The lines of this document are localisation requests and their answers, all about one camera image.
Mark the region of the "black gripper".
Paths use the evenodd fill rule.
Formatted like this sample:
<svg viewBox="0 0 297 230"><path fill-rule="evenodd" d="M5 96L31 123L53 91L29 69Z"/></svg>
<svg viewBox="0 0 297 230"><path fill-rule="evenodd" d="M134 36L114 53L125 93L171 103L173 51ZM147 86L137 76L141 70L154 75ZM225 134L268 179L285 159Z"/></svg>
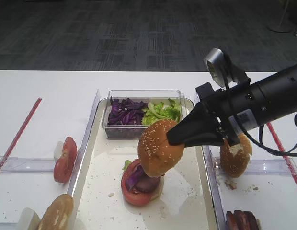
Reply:
<svg viewBox="0 0 297 230"><path fill-rule="evenodd" d="M247 131L256 128L256 118L251 109L254 97L249 91L249 84L236 85L228 91L214 91L207 82L195 90L201 102L167 132L170 145L222 146L223 137L228 144L236 145L240 143L238 135L242 133L238 122Z"/></svg>

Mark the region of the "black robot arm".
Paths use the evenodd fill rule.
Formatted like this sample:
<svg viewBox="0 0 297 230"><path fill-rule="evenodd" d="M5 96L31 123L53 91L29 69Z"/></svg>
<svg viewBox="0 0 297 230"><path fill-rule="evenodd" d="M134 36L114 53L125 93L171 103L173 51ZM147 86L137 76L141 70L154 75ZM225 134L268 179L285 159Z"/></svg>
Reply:
<svg viewBox="0 0 297 230"><path fill-rule="evenodd" d="M251 130L297 111L297 64L250 84L214 91L209 82L196 88L200 101L167 132L171 145L221 146L240 142L234 114Z"/></svg>

